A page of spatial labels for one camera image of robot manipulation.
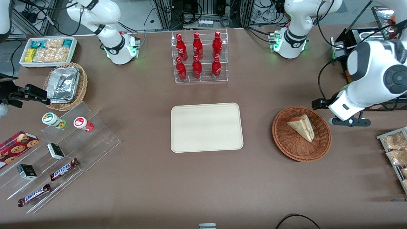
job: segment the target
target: brown table surface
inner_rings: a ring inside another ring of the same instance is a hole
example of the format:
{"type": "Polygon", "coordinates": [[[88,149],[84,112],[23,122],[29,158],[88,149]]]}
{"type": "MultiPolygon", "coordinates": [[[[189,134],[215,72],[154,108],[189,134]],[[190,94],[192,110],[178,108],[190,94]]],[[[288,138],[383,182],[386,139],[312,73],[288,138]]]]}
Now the brown table surface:
{"type": "MultiPolygon", "coordinates": [[[[326,37],[337,37],[344,27],[323,29],[326,37]]],[[[219,229],[274,228],[283,216],[298,213],[325,229],[406,228],[407,203],[391,202],[402,197],[402,187],[376,140],[406,126],[406,112],[368,112],[367,128],[331,126],[328,154],[295,162],[278,150],[270,125],[283,108],[310,107],[321,97],[317,75],[330,60],[329,45],[314,27],[304,52],[284,59],[243,29],[228,33],[229,82],[207,85],[175,84],[171,33],[149,33],[141,57],[122,66],[99,49],[96,36],[76,37],[74,61],[89,78],[85,101],[123,142],[35,214],[1,194],[0,227],[190,229],[215,222],[219,229]],[[227,102],[240,106],[241,150],[171,151],[172,107],[227,102]]],[[[49,71],[23,67],[17,83],[42,87],[49,71]]],[[[344,84],[340,65],[327,67],[325,93],[344,84]]],[[[39,132],[48,111],[33,101],[11,107],[0,120],[0,141],[20,130],[39,132]]]]}

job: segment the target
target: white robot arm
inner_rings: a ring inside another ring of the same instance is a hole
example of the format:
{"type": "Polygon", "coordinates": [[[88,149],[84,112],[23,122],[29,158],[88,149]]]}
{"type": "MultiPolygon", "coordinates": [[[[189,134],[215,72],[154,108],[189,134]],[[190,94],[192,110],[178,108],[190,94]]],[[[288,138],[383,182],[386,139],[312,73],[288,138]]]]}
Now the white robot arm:
{"type": "Polygon", "coordinates": [[[313,25],[311,16],[317,15],[319,6],[318,15],[321,16],[335,13],[341,5],[342,0],[286,0],[284,10],[291,22],[288,28],[274,32],[274,52],[288,59],[299,56],[313,25]]]}
{"type": "Polygon", "coordinates": [[[79,3],[66,10],[72,20],[90,29],[105,46],[107,57],[115,64],[125,64],[138,57],[140,41],[117,31],[120,21],[119,6],[110,0],[77,0],[69,1],[67,6],[79,3]]]}
{"type": "MultiPolygon", "coordinates": [[[[376,0],[394,10],[397,22],[407,20],[407,0],[376,0]]],[[[351,124],[354,114],[407,91],[407,33],[388,41],[360,43],[349,55],[352,83],[341,89],[329,109],[351,124]]]]}

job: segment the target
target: coca-cola bottle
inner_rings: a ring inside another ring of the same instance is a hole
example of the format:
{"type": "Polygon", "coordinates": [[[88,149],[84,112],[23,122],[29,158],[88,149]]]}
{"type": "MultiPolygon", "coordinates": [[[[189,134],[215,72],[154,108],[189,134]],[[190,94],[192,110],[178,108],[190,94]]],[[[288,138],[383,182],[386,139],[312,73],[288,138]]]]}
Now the coca-cola bottle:
{"type": "Polygon", "coordinates": [[[203,59],[204,49],[198,32],[194,33],[194,43],[192,44],[192,47],[194,49],[194,55],[197,55],[200,60],[203,59]]]}
{"type": "Polygon", "coordinates": [[[178,56],[182,58],[182,61],[188,60],[188,54],[186,54],[186,45],[185,42],[182,40],[182,35],[178,33],[175,37],[177,38],[178,56]]]}
{"type": "Polygon", "coordinates": [[[200,79],[202,76],[202,64],[199,61],[198,55],[194,56],[194,62],[192,63],[192,68],[194,70],[194,77],[200,79]]]}
{"type": "Polygon", "coordinates": [[[177,69],[179,80],[186,81],[186,68],[184,63],[182,62],[181,57],[177,57],[175,60],[177,61],[177,65],[175,66],[175,68],[177,69]]]}
{"type": "Polygon", "coordinates": [[[219,80],[219,78],[221,78],[221,67],[219,56],[215,56],[212,63],[212,79],[219,80]]]}
{"type": "Polygon", "coordinates": [[[212,56],[215,58],[216,55],[221,56],[222,54],[222,40],[221,40],[221,32],[215,32],[215,39],[212,43],[212,56]]]}

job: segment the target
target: small black box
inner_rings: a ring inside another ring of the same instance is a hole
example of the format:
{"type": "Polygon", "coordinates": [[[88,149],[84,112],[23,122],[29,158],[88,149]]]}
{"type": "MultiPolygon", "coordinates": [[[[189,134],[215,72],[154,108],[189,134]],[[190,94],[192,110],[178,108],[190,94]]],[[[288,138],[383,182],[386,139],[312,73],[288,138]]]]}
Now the small black box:
{"type": "Polygon", "coordinates": [[[26,179],[26,180],[34,180],[37,178],[37,174],[34,171],[34,168],[32,165],[18,165],[17,170],[20,173],[21,178],[26,179]]]}
{"type": "Polygon", "coordinates": [[[51,157],[58,159],[58,160],[62,160],[63,157],[65,156],[61,150],[61,148],[59,147],[59,145],[55,144],[55,143],[50,143],[47,145],[48,146],[48,151],[51,154],[51,157]]]}

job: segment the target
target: brown wicker basket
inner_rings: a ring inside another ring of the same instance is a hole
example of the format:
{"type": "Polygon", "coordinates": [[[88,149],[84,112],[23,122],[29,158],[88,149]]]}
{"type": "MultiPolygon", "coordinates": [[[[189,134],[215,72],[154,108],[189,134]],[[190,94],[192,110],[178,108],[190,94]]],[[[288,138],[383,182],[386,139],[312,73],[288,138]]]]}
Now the brown wicker basket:
{"type": "MultiPolygon", "coordinates": [[[[83,70],[83,68],[79,64],[76,64],[76,63],[64,64],[64,65],[58,66],[57,68],[67,68],[67,67],[76,67],[81,71],[81,75],[79,76],[76,98],[72,103],[51,103],[50,105],[47,106],[48,108],[51,108],[54,110],[59,110],[59,111],[67,111],[67,110],[70,110],[70,109],[76,107],[80,102],[82,102],[83,98],[85,97],[86,87],[88,86],[88,77],[86,75],[86,72],[83,70]]],[[[51,76],[51,72],[48,74],[48,77],[45,80],[45,84],[43,86],[44,90],[48,86],[48,81],[50,79],[50,76],[51,76]]]]}
{"type": "Polygon", "coordinates": [[[292,106],[280,111],[274,118],[272,134],[278,148],[288,157],[302,162],[321,159],[329,150],[332,136],[327,122],[315,111],[303,107],[292,106]],[[312,142],[305,140],[287,121],[306,114],[314,129],[315,138],[312,142]]]}

